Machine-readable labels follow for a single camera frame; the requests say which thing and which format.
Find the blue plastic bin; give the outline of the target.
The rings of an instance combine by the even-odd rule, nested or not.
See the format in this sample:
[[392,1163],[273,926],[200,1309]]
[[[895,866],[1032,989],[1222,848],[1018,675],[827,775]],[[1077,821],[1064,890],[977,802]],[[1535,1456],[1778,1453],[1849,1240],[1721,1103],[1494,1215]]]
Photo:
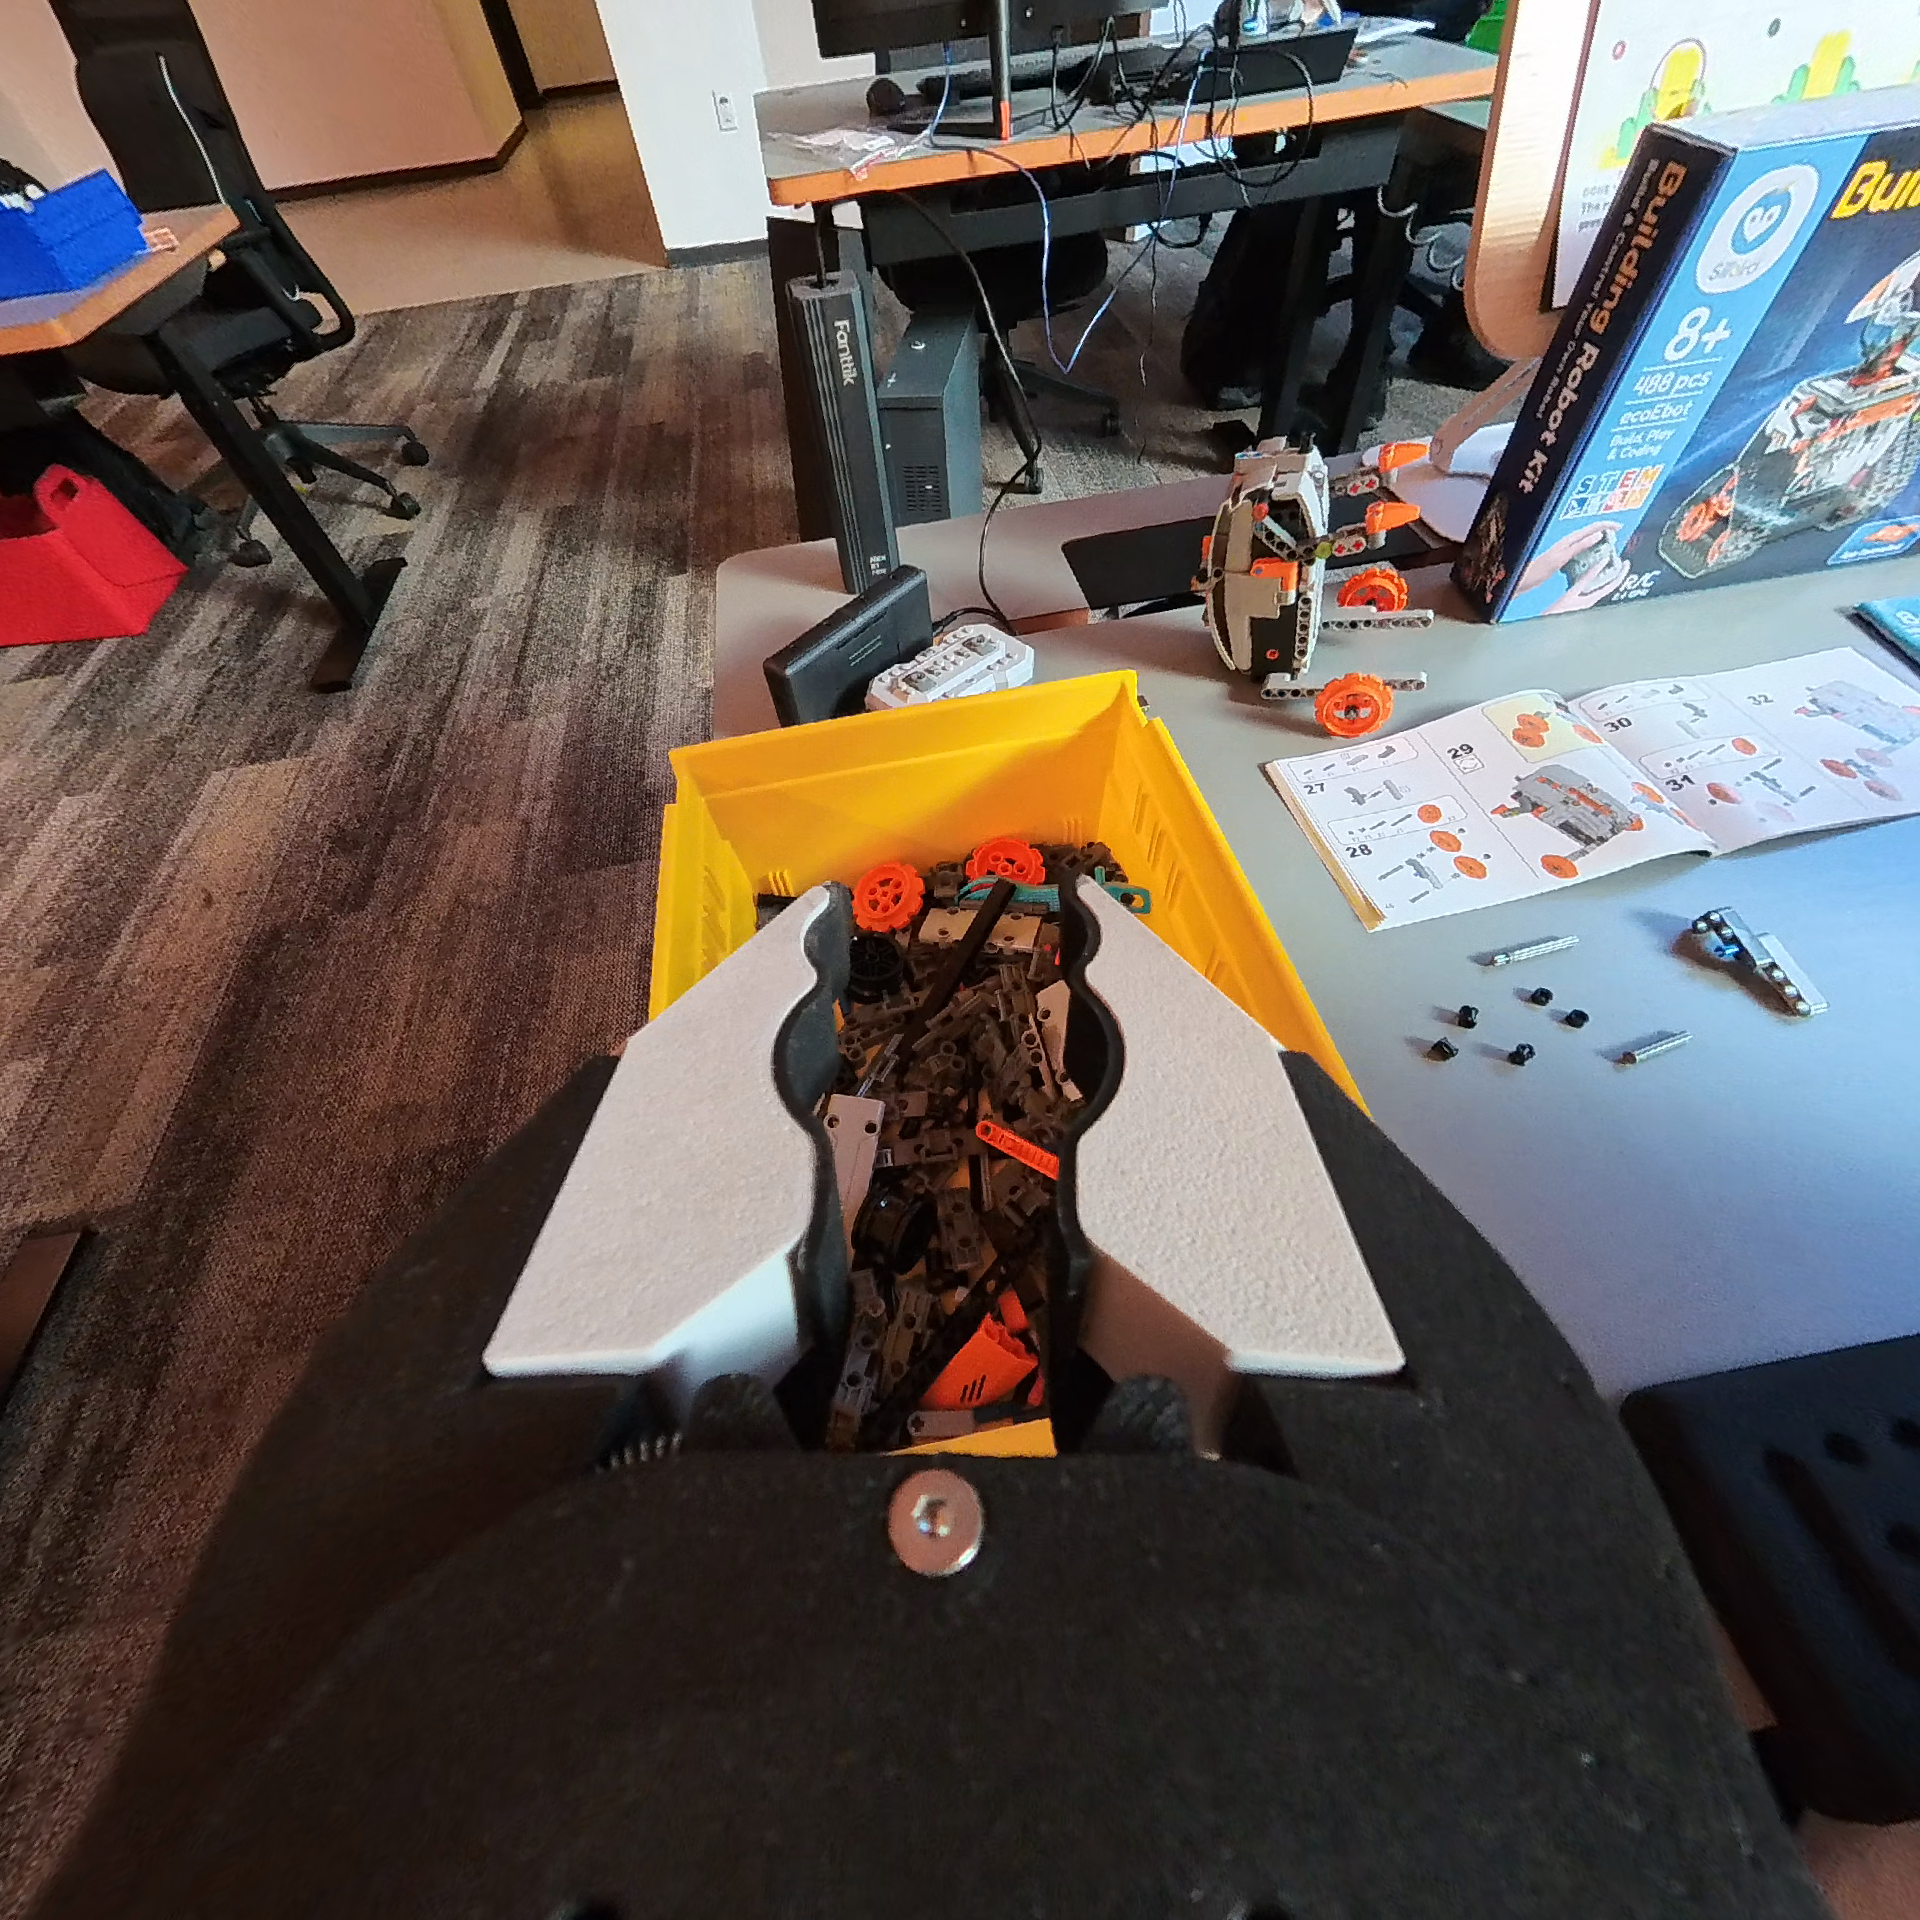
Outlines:
[[141,214],[110,172],[2,197],[2,299],[81,291],[147,253]]

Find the black box device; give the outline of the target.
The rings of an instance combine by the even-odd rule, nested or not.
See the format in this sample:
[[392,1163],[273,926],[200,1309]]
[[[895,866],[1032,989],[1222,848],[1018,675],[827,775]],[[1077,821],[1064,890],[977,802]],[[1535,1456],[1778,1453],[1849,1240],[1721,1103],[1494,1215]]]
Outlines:
[[927,579],[899,564],[762,660],[776,722],[861,712],[873,679],[930,643]]

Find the black foam mat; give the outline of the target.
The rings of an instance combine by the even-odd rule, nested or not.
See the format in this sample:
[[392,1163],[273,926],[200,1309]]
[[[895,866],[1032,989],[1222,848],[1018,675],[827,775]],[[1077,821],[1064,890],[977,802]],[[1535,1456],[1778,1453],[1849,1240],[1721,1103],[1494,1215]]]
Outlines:
[[1915,1820],[1918,1338],[1657,1382],[1621,1418],[1775,1715],[1774,1780]]

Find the yellow plastic parts bin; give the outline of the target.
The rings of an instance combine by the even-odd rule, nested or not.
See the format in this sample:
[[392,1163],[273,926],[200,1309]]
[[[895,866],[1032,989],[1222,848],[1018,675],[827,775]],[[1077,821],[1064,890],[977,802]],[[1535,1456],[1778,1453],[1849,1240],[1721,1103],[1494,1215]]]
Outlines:
[[[662,818],[654,1012],[677,1002],[754,926],[818,880],[851,880],[902,858],[920,868],[995,834],[1034,842],[1104,842],[1149,893],[1142,928],[1217,988],[1285,1048],[1285,1064],[1313,1059],[1351,1091],[1322,1020],[1285,958],[1251,884],[1215,828],[1162,722],[1147,717],[1130,675],[1059,680],[983,702],[845,717],[818,727],[738,735],[677,756],[677,799]],[[1059,1213],[1067,1266],[1078,1284],[1072,1374],[1057,1374],[1049,1450],[1018,1430],[899,1450],[1073,1450],[1093,1426],[1109,1375],[1083,1349],[1094,1258],[1072,1197],[1073,1146],[1120,1082],[1117,1027],[1088,986],[1096,926],[1073,884],[1067,978],[1081,1024],[1077,1064],[1098,1056],[1085,1115],[1062,1146]],[[782,1381],[801,1436],[821,1442],[808,1399]],[[1217,1442],[1202,1451],[1288,1469],[1274,1378],[1235,1375]]]

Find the black flat panel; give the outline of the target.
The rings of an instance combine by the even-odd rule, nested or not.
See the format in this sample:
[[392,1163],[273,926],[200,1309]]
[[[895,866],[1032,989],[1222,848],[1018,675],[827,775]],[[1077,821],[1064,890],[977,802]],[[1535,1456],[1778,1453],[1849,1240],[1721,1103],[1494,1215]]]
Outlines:
[[1062,542],[1062,560],[1094,618],[1195,608],[1202,595],[1192,579],[1214,519],[1215,508],[1203,508],[1192,516],[1081,535]]

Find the curled white poster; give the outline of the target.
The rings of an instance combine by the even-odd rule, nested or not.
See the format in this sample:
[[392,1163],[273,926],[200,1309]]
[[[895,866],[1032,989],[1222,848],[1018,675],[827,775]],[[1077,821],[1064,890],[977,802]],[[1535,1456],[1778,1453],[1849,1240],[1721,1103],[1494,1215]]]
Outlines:
[[1642,128],[1859,90],[1915,110],[1915,35],[1893,2],[1511,4],[1467,267],[1481,346],[1549,346]]

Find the black computer tower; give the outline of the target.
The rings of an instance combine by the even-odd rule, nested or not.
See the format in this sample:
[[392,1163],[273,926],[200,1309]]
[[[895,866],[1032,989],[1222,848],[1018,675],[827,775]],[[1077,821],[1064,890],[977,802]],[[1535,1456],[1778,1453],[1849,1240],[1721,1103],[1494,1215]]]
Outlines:
[[926,308],[878,386],[879,438],[897,526],[979,512],[977,326]]

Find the black upright device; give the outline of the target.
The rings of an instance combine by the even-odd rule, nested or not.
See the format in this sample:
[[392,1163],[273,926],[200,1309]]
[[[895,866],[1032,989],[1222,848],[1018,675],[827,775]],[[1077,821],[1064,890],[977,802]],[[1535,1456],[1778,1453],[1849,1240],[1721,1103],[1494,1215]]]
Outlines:
[[801,530],[831,533],[847,592],[864,592],[897,564],[895,519],[879,448],[873,339],[849,271],[794,276],[783,390]]

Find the pile of building kit parts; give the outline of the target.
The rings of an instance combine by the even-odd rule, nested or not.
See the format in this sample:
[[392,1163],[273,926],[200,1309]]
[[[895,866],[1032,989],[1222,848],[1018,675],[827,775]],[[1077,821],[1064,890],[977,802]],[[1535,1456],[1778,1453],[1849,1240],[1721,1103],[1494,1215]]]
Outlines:
[[851,880],[839,1064],[818,1109],[849,1318],[839,1355],[786,1384],[831,1453],[1008,1429],[1049,1450],[1081,1320],[1057,1178],[1098,1062],[1073,1062],[1064,948],[1078,880],[1101,904],[1151,904],[1096,838],[1002,831]]

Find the black computer monitor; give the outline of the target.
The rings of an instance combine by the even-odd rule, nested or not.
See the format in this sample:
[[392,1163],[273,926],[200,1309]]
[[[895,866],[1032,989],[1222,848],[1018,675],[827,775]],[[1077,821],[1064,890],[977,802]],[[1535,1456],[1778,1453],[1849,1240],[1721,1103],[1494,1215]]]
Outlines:
[[1109,2],[813,2],[811,20],[824,58],[873,55],[886,76],[967,61],[989,72],[977,83],[935,83],[942,130],[961,139],[1008,139],[1015,132],[1011,93],[1017,58],[1039,55],[1049,77],[1049,47],[1093,47],[1098,36],[1127,42],[1145,35],[1147,4]]

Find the grey beam with blue pin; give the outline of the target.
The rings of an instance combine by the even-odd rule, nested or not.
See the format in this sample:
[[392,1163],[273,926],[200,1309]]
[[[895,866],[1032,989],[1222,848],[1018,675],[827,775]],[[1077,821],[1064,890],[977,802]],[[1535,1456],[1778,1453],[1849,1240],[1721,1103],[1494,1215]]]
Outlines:
[[1768,932],[1752,930],[1737,911],[1713,907],[1690,920],[1693,943],[1718,966],[1760,982],[1791,1016],[1827,1012],[1827,999],[1813,986],[1784,943]]

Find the grey desk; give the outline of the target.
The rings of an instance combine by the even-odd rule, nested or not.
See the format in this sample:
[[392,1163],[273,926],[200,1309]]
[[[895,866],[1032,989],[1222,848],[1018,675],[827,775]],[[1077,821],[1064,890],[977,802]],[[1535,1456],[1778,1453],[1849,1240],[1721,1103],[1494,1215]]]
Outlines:
[[[1214,656],[1198,612],[1054,621],[1039,680],[1137,675],[1360,1102],[1499,1251],[1607,1394],[1915,1330],[1915,821],[1679,854],[1416,928],[1366,930],[1261,766],[1322,747]],[[1727,907],[1830,1007],[1713,964]],[[1542,960],[1475,954],[1576,935]],[[1525,991],[1546,986],[1546,1007]],[[1479,1024],[1451,1022],[1457,1004]],[[1584,1007],[1582,1028],[1557,1012]],[[1621,1067],[1621,1048],[1690,1042]],[[1447,1038],[1431,1062],[1410,1046]],[[1504,1060],[1518,1042],[1538,1052]]]

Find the grey battery box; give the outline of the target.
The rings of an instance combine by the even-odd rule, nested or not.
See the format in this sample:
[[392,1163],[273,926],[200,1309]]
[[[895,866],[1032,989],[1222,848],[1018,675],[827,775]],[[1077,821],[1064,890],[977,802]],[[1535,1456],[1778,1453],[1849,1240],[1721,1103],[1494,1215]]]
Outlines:
[[1034,652],[1017,636],[968,621],[950,628],[911,658],[881,668],[865,686],[867,712],[937,704],[1032,680]]

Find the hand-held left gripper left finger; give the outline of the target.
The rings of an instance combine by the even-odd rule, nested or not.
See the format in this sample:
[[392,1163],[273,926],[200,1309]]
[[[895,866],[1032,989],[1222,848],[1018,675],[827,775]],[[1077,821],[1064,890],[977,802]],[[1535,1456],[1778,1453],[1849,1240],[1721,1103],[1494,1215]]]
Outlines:
[[490,1375],[646,1375],[677,1412],[776,1384],[847,1330],[816,1115],[837,1076],[849,893],[816,884],[624,1048],[486,1344]]

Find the instruction booklet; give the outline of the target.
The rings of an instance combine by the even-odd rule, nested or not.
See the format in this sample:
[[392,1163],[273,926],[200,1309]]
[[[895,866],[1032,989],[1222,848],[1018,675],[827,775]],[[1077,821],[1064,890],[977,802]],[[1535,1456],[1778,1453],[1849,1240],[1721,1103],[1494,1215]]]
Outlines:
[[1853,648],[1528,688],[1264,775],[1369,928],[1918,806],[1918,695]]

